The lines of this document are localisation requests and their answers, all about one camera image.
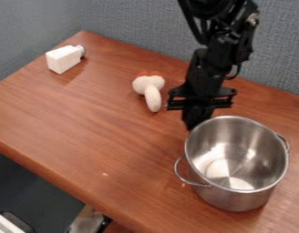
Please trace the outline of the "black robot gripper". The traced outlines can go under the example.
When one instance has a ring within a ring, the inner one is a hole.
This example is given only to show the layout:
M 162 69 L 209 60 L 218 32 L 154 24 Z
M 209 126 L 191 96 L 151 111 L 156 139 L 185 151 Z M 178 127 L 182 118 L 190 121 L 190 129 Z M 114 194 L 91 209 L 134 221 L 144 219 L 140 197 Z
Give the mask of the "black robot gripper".
M 211 118 L 215 108 L 231 107 L 238 93 L 234 88 L 223 86 L 226 72 L 209 66 L 206 55 L 206 49 L 194 52 L 185 82 L 168 92 L 167 109 L 183 110 L 187 130 Z

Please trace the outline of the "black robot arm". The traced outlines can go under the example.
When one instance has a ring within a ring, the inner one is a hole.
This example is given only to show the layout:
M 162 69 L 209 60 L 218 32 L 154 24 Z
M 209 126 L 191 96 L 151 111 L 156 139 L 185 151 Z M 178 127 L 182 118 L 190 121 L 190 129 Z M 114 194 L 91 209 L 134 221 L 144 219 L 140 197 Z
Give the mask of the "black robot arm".
M 253 0 L 178 0 L 186 22 L 202 47 L 194 52 L 185 82 L 170 90 L 168 110 L 181 110 L 187 128 L 229 108 L 238 94 L 223 82 L 238 76 L 250 58 L 259 25 Z

